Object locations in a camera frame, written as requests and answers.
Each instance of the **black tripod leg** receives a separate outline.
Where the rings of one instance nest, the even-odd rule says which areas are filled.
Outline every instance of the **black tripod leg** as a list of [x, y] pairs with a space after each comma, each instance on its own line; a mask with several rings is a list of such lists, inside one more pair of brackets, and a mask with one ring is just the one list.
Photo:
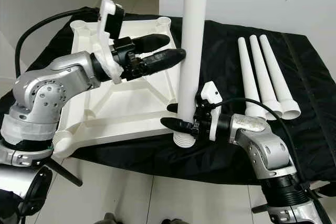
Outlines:
[[63, 176], [67, 180], [74, 183], [76, 186], [81, 186], [83, 184], [83, 182], [79, 178], [74, 176], [71, 172], [66, 170], [64, 167], [58, 164], [51, 157], [47, 159], [47, 161], [45, 162], [45, 165], [48, 166], [50, 169], [53, 169], [55, 172], [59, 173], [61, 176]]
[[251, 211], [254, 214], [258, 214], [260, 212], [266, 212], [267, 211], [267, 204], [257, 206], [257, 207], [252, 207]]

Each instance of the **black cloth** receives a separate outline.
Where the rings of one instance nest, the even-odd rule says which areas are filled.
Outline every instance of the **black cloth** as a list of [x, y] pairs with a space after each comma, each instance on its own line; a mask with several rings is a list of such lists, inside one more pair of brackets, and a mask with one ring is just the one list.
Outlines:
[[[125, 20], [154, 18], [158, 16], [125, 16]], [[95, 22], [97, 14], [76, 15], [69, 22], [76, 19]], [[171, 19], [171, 33], [176, 46], [180, 47], [182, 19]], [[53, 59], [71, 53], [73, 34], [69, 22], [29, 70], [43, 68]], [[305, 179], [336, 180], [336, 85], [306, 36], [207, 20], [199, 87], [212, 80], [223, 100], [244, 97], [237, 39], [245, 37], [248, 41], [252, 34], [267, 35], [292, 96], [300, 105], [301, 116], [285, 124], [292, 134]], [[7, 112], [13, 102], [11, 92], [2, 97], [0, 114]], [[244, 103], [230, 104], [222, 109], [229, 114], [243, 114], [244, 110]], [[277, 122], [270, 122], [270, 125], [286, 142], [280, 125]], [[168, 134], [83, 147], [72, 156], [153, 175], [219, 184], [257, 184], [247, 155], [238, 146], [226, 142], [223, 137], [216, 142], [198, 141], [193, 147], [182, 149], [173, 143], [172, 134]]]

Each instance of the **black cable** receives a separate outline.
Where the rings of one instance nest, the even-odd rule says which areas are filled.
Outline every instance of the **black cable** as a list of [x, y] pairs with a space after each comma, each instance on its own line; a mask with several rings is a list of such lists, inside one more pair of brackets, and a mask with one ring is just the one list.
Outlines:
[[54, 16], [51, 16], [49, 18], [46, 18], [42, 21], [40, 21], [39, 23], [33, 25], [30, 29], [28, 29], [27, 31], [25, 31], [24, 34], [22, 34], [22, 36], [20, 37], [20, 39], [18, 40], [17, 44], [16, 44], [16, 48], [15, 48], [15, 72], [16, 72], [16, 77], [18, 78], [21, 75], [21, 70], [20, 70], [20, 52], [21, 52], [21, 47], [23, 42], [25, 41], [25, 39], [34, 31], [36, 31], [38, 28], [54, 21], [60, 18], [64, 18], [64, 17], [68, 17], [68, 16], [72, 16], [75, 14], [80, 14], [80, 13], [90, 13], [90, 12], [95, 12], [98, 9], [87, 9], [87, 8], [83, 8], [83, 9], [76, 9], [76, 10], [69, 10], [67, 12], [63, 12], [63, 13], [59, 13], [56, 14]]
[[[266, 105], [262, 104], [261, 102], [249, 99], [249, 98], [231, 98], [231, 99], [228, 99], [226, 101], [223, 101], [223, 102], [220, 102], [220, 103], [216, 103], [216, 104], [214, 104], [213, 107], [215, 108], [215, 107], [222, 106], [224, 104], [232, 103], [232, 102], [250, 102], [250, 103], [254, 103], [254, 104], [256, 104], [256, 105], [264, 108], [272, 116], [275, 117], [275, 119], [281, 124], [281, 127], [283, 128], [283, 130], [285, 131], [285, 133], [287, 135], [288, 142], [289, 142], [290, 147], [292, 149], [292, 153], [293, 153], [293, 157], [294, 157], [294, 163], [296, 164], [296, 169], [297, 169], [298, 174], [299, 174], [299, 179], [300, 179], [301, 182], [304, 182], [305, 181], [304, 180], [304, 175], [303, 175], [300, 163], [299, 163], [298, 155], [297, 155], [296, 150], [295, 150], [293, 139], [292, 139], [292, 137], [291, 137], [291, 135], [289, 133], [288, 128], [283, 123], [282, 119], [272, 109], [270, 109]], [[321, 217], [322, 222], [326, 223], [326, 224], [331, 224], [331, 221], [330, 221], [330, 219], [328, 217], [327, 212], [325, 211], [325, 209], [323, 208], [321, 202], [318, 200], [318, 198], [315, 196], [315, 194], [309, 188], [306, 189], [305, 191], [310, 196], [310, 198], [313, 200], [313, 202], [315, 204], [315, 207], [316, 207], [316, 209], [317, 209], [317, 211], [318, 211], [318, 213], [319, 213], [319, 215]]]

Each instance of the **tile floor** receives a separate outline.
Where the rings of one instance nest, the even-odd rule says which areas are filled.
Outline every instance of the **tile floor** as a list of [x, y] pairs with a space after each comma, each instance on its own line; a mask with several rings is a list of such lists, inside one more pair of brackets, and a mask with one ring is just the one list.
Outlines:
[[[129, 13], [159, 12], [159, 0], [113, 1]], [[83, 180], [83, 186], [55, 175], [43, 209], [28, 217], [28, 224], [92, 224], [108, 211], [124, 224], [160, 224], [165, 218], [181, 218], [190, 224], [271, 223], [266, 213], [255, 215], [250, 210], [265, 203], [260, 186], [150, 176], [74, 158], [63, 165]], [[334, 199], [323, 203], [334, 211]]]

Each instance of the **white cone tube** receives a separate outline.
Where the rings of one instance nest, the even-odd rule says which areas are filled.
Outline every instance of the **white cone tube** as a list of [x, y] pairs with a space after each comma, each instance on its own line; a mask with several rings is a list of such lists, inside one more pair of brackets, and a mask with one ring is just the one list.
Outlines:
[[[248, 56], [245, 39], [243, 37], [240, 37], [238, 39], [238, 49], [245, 97], [260, 102], [250, 58]], [[265, 110], [262, 107], [250, 102], [246, 102], [245, 115], [256, 116], [262, 119], [266, 119]]]
[[[250, 44], [253, 55], [253, 62], [256, 69], [258, 86], [261, 96], [261, 101], [264, 105], [272, 109], [279, 117], [282, 116], [281, 104], [277, 101], [271, 80], [269, 79], [266, 65], [261, 54], [257, 36], [250, 36]], [[266, 111], [267, 120], [275, 120], [268, 111]]]
[[[196, 109], [195, 95], [200, 75], [206, 0], [184, 0], [182, 48], [186, 57], [181, 62], [177, 117], [193, 122]], [[195, 140], [185, 133], [174, 132], [174, 142], [180, 147], [191, 147]]]
[[299, 105], [293, 100], [271, 45], [269, 44], [266, 35], [261, 35], [259, 38], [273, 87], [282, 107], [282, 118], [285, 120], [297, 118], [301, 114]]

